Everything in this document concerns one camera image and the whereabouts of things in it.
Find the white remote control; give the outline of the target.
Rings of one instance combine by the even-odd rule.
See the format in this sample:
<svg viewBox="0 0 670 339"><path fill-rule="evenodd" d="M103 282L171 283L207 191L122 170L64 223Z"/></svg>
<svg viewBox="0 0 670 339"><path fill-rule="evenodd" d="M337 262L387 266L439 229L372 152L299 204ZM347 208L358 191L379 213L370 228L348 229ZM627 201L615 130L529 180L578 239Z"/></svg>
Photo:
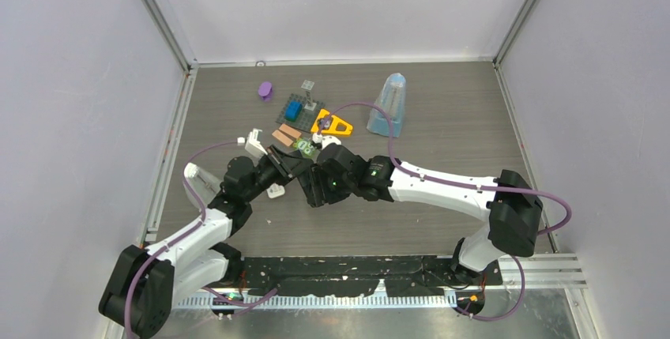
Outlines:
<svg viewBox="0 0 670 339"><path fill-rule="evenodd" d="M270 199L279 198L285 195L285 188L274 183L266 190L266 193Z"/></svg>

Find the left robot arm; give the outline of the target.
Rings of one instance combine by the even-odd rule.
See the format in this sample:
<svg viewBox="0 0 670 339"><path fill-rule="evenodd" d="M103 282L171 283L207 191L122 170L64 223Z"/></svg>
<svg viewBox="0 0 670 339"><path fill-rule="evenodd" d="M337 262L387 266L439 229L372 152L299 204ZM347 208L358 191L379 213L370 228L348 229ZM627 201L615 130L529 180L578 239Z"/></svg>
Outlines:
<svg viewBox="0 0 670 339"><path fill-rule="evenodd" d="M209 202L196 200L200 215L147 248L130 245L119 255L98 311L123 326L129 337L151 338L173 306L198 289L219 282L236 285L243 274L239 252L225 241L249 219L251 201L273 184L283 186L313 164L298 153L267 148L258 161L229 161L220 189Z"/></svg>

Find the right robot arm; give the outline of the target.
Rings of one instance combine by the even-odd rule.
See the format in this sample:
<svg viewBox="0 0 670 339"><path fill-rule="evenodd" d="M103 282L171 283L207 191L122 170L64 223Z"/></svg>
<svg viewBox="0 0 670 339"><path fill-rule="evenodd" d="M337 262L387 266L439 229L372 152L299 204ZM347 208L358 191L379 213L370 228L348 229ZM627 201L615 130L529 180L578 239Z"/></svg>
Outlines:
<svg viewBox="0 0 670 339"><path fill-rule="evenodd" d="M468 177L431 171L389 156L365 160L343 145L328 145L300 177L312 207L350 195L369 202L416 202L464 213L483 222L461 239L450 262L454 279L471 284L504 254L534 255L543 204L515 171Z"/></svg>

